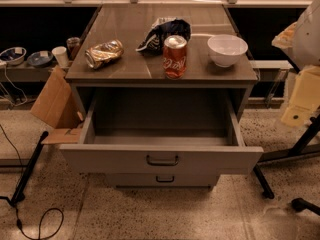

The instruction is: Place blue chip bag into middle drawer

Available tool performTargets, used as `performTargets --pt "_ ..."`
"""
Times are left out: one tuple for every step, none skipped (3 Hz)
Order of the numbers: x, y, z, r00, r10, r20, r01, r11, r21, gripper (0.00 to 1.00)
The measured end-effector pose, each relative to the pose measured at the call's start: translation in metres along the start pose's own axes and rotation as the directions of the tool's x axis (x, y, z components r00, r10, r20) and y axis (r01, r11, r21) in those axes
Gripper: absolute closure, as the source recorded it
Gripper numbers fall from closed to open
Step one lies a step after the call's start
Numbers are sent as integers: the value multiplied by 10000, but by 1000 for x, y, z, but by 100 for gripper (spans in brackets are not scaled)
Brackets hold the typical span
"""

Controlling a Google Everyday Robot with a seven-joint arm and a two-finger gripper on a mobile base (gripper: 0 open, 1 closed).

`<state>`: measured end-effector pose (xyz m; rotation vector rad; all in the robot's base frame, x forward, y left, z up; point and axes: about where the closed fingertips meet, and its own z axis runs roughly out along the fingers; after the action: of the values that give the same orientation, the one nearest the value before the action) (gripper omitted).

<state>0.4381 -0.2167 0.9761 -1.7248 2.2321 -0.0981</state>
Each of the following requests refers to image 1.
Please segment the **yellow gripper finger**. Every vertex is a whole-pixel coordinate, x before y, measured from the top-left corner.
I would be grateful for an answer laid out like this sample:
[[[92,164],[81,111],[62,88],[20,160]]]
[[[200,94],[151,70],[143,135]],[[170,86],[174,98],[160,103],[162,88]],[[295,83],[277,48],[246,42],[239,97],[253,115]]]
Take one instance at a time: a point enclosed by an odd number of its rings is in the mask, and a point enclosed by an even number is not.
[[[305,66],[296,76],[294,88],[281,122],[302,126],[320,107],[320,66]]]

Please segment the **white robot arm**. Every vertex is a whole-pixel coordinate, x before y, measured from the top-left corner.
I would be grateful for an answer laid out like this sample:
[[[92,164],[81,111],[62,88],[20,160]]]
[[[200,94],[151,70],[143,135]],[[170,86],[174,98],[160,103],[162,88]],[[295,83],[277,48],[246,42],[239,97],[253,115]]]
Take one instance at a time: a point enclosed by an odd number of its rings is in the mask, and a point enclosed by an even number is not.
[[[281,122],[302,126],[320,107],[320,0],[272,40],[298,67],[294,88]]]

